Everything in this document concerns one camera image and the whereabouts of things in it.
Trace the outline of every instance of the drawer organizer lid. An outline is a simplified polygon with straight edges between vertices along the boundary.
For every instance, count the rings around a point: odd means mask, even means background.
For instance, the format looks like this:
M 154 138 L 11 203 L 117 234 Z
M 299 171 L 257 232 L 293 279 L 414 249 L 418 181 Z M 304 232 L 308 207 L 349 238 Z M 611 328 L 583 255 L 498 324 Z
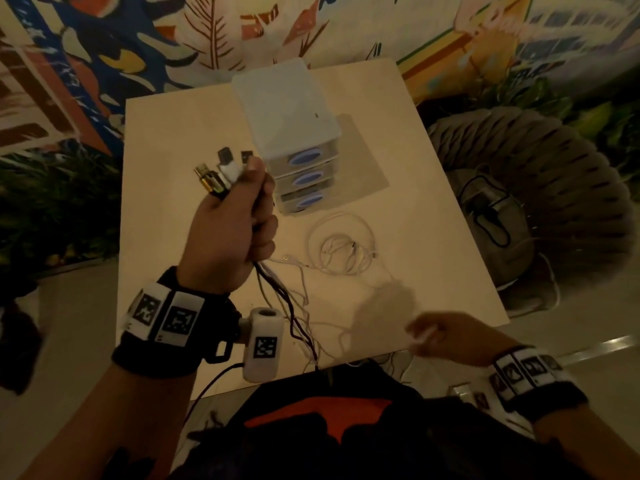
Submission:
M 318 146 L 342 133 L 300 58 L 235 75 L 231 85 L 264 160 Z

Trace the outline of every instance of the left hand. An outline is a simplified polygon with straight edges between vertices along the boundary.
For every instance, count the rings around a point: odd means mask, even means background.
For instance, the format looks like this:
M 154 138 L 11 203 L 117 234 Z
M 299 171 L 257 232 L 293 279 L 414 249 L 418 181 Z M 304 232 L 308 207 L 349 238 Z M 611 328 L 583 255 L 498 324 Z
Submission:
M 231 293 L 252 272 L 253 261 L 275 250 L 278 218 L 273 215 L 275 182 L 260 158 L 220 199 L 207 195 L 196 210 L 177 269 L 180 286 L 212 294 Z

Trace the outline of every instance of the white table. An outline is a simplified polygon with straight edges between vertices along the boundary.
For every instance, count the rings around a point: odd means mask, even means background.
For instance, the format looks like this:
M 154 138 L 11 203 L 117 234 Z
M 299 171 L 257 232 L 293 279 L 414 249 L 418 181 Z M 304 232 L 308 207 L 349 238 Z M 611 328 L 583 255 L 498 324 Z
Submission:
M 339 189 L 335 199 L 325 202 L 326 209 L 279 216 L 274 257 L 308 261 L 307 231 L 320 218 L 343 210 L 372 227 L 380 257 L 396 279 L 386 278 L 377 263 L 361 277 L 305 272 L 314 336 L 336 357 L 322 355 L 321 366 L 406 348 L 403 327 L 421 310 L 463 310 L 492 326 L 507 323 L 396 65 L 379 59 L 312 74 L 343 131 Z M 127 101 L 117 330 L 140 288 L 178 263 L 191 217 L 204 197 L 193 168 L 202 162 L 214 167 L 223 146 L 235 155 L 254 149 L 229 84 Z M 355 178 L 363 174 L 366 178 Z M 321 229 L 316 239 L 346 230 L 367 240 L 363 227 L 350 219 L 336 219 Z M 270 266 L 288 287 L 301 289 L 297 268 Z M 255 275 L 231 298 L 244 315 L 265 306 Z M 298 343 L 286 336 L 278 378 L 305 370 L 308 359 Z M 203 363 L 193 396 L 224 367 L 242 361 L 242 355 L 243 346 L 236 345 L 231 362 Z M 207 394 L 247 386 L 236 369 Z

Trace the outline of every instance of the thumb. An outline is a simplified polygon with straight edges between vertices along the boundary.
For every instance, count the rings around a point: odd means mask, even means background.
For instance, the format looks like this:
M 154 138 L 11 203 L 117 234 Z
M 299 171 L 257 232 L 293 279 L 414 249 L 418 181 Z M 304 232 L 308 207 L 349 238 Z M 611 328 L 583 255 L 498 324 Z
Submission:
M 253 204 L 260 195 L 266 168 L 264 162 L 258 157 L 250 157 L 242 175 L 233 184 L 229 195 L 223 204 L 239 211 L 251 213 Z

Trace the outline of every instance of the hand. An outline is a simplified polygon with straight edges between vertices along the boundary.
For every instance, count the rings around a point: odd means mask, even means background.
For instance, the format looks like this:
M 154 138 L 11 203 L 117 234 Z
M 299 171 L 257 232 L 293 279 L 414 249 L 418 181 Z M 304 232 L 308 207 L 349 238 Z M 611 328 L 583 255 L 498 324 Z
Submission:
M 276 246 L 273 215 L 275 182 L 260 158 L 251 157 L 244 173 L 220 199 L 207 195 L 196 210 L 178 265 L 180 286 L 205 293 L 231 293 L 252 272 L 252 261 L 268 259 Z
M 418 357 L 438 357 L 476 367 L 520 343 L 464 313 L 425 313 L 405 327 L 416 343 L 409 351 Z

